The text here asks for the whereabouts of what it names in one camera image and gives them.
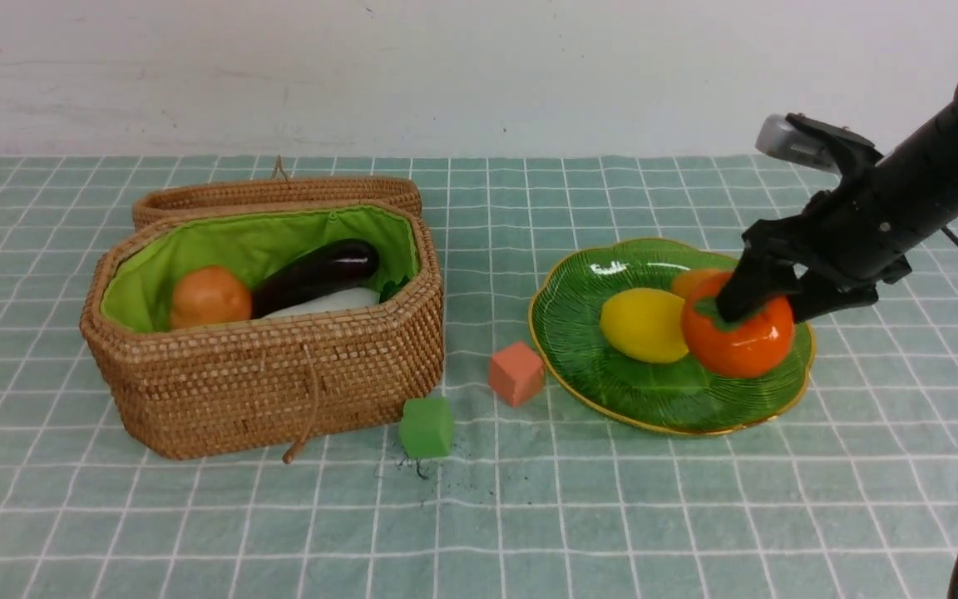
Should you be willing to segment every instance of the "white wall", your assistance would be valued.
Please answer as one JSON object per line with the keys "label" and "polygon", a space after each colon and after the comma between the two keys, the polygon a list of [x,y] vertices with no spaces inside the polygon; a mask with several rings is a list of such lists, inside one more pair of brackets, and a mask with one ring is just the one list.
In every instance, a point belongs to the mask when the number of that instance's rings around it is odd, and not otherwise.
{"label": "white wall", "polygon": [[0,153],[890,149],[957,78],[951,0],[0,0]]}

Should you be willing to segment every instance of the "green plate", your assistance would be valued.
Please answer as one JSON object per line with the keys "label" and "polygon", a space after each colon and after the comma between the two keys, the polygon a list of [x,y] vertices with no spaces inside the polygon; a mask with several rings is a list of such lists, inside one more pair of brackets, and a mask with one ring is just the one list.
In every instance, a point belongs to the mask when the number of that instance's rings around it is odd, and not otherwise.
{"label": "green plate", "polygon": [[722,435],[788,412],[808,387],[815,356],[807,323],[793,349],[760,379],[727,379],[687,356],[644,364],[624,356],[598,329],[601,305],[634,287],[670,290],[682,270],[733,269],[737,261],[666,239],[635,239],[562,260],[531,300],[528,324],[552,376],[609,418],[661,433]]}

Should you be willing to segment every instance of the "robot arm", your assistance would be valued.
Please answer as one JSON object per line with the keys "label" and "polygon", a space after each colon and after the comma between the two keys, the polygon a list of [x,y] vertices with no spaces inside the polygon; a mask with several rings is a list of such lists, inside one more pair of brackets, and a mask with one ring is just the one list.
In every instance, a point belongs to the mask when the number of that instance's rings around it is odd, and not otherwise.
{"label": "robot arm", "polygon": [[756,147],[841,181],[799,215],[745,230],[738,266],[716,297],[727,322],[777,295],[788,297],[798,323],[875,304],[879,281],[908,275],[905,254],[958,217],[958,85],[948,106],[886,156],[864,137],[799,114],[769,117]]}

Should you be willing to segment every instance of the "orange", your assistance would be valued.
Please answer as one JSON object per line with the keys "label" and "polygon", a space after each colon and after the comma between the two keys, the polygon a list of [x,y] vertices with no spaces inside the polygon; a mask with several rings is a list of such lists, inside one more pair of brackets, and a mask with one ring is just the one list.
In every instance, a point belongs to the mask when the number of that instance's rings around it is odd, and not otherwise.
{"label": "orange", "polygon": [[250,319],[250,289],[224,266],[206,266],[184,275],[172,290],[170,329]]}
{"label": "orange", "polygon": [[682,270],[672,281],[672,293],[685,300],[693,293],[693,289],[697,287],[700,281],[721,272],[723,272],[722,269]]}

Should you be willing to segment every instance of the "lemon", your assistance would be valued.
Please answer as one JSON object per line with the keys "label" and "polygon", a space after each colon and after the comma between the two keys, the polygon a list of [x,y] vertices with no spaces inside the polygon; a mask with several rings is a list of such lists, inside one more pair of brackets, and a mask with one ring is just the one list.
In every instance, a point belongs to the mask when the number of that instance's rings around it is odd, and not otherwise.
{"label": "lemon", "polygon": [[601,306],[600,329],[613,348],[649,364],[672,364],[687,355],[679,318],[685,300],[668,291],[636,287]]}

